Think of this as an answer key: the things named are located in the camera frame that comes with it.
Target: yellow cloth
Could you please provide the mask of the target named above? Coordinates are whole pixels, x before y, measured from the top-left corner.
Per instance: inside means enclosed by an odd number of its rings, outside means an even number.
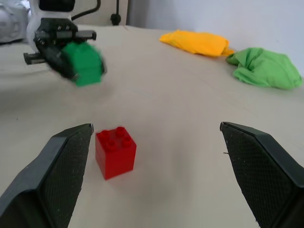
[[[160,42],[170,44],[193,54],[202,54],[211,57],[228,56],[234,53],[233,50],[229,49],[228,40],[207,32],[177,30],[163,35],[160,38]]]

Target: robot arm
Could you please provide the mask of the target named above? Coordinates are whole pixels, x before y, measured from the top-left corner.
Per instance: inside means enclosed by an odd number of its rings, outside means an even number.
[[[96,40],[96,32],[79,31],[70,16],[75,0],[30,0],[32,18],[27,28],[27,38],[35,54],[24,53],[27,64],[47,62],[62,77],[77,77],[68,57],[62,49],[70,42],[82,43],[88,39]],[[88,10],[81,16],[95,12],[100,7]]]

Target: white wall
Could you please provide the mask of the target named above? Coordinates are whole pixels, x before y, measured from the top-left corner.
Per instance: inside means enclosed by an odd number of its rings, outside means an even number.
[[[72,16],[80,12],[92,9],[96,6],[96,0],[76,0]],[[120,0],[119,14],[122,17],[120,25],[125,25],[127,17],[128,0]],[[101,0],[99,11],[76,19],[76,24],[87,25],[111,25],[110,17],[116,13],[116,0]]]
[[[242,50],[286,53],[304,76],[303,0],[130,0],[129,24],[223,35]]]

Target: lego brick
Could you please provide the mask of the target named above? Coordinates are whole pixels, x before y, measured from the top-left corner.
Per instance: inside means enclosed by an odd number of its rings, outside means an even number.
[[[124,127],[97,133],[95,149],[96,161],[106,180],[133,170],[136,144]]]

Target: table surface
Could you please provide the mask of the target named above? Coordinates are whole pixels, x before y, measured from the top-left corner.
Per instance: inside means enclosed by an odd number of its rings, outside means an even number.
[[[223,58],[160,43],[165,31],[81,28],[97,31],[107,62],[99,85],[78,88],[46,65],[25,65],[25,44],[0,47],[0,194],[52,135],[123,125],[138,146],[134,170],[105,181],[92,137],[70,228],[257,228],[219,125],[265,131],[304,165],[303,88],[243,84]]]

